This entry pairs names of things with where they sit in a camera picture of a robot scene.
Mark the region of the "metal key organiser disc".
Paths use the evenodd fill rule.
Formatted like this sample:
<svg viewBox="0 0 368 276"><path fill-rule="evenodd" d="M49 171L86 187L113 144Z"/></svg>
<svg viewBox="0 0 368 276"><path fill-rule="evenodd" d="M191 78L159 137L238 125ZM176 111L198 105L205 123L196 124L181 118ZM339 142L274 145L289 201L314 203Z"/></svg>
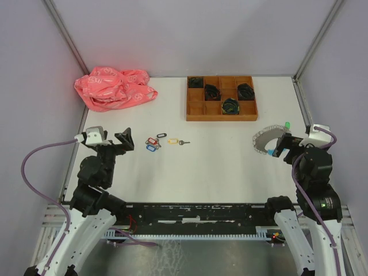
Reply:
<svg viewBox="0 0 368 276"><path fill-rule="evenodd" d="M270 125L261 129L252 137L254 150L260 154L268 154L266 145L274 139L279 139L284 133L288 133L288 131L289 129L282 125Z"/></svg>

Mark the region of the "red tag key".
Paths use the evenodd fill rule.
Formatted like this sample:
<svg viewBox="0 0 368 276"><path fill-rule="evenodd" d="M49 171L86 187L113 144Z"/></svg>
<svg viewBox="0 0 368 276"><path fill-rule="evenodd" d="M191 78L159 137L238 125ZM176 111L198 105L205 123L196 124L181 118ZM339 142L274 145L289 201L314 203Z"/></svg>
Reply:
<svg viewBox="0 0 368 276"><path fill-rule="evenodd" d="M159 139L158 138L152 138L152 137L149 137L146 142L146 144L151 144L151 145L155 145L155 144L158 144L159 143Z"/></svg>

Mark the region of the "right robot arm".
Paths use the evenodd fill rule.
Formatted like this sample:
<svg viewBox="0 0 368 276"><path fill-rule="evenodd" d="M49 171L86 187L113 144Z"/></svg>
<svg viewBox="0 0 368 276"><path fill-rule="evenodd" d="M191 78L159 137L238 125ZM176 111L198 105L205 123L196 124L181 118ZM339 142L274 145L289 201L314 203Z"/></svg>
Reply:
<svg viewBox="0 0 368 276"><path fill-rule="evenodd" d="M284 133L273 152L292 165L297 202L305 216L311 241L304 235L296 209L287 196L269 198L264 219L278 225L292 253L298 275L345 275L341 247L342 205L330 185L332 156L328 149L337 141L330 131L316 126L308 138Z"/></svg>

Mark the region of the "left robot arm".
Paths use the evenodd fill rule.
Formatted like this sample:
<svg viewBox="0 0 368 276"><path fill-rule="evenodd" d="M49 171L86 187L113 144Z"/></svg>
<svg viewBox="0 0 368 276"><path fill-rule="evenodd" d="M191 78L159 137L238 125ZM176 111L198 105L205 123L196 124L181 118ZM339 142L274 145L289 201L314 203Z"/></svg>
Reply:
<svg viewBox="0 0 368 276"><path fill-rule="evenodd" d="M35 189L25 175L24 182L38 196L58 206L65 214L65 221L39 264L27 268L25 275L78 275L84 262L114 224L127 219L126 202L109 194L112 186L116 157L135 147L131 129L115 133L117 144L107 139L108 133L101 126L87 128L70 142L81 143L95 151L96 155L84 158L77 174L78 184L68 207L47 197Z"/></svg>

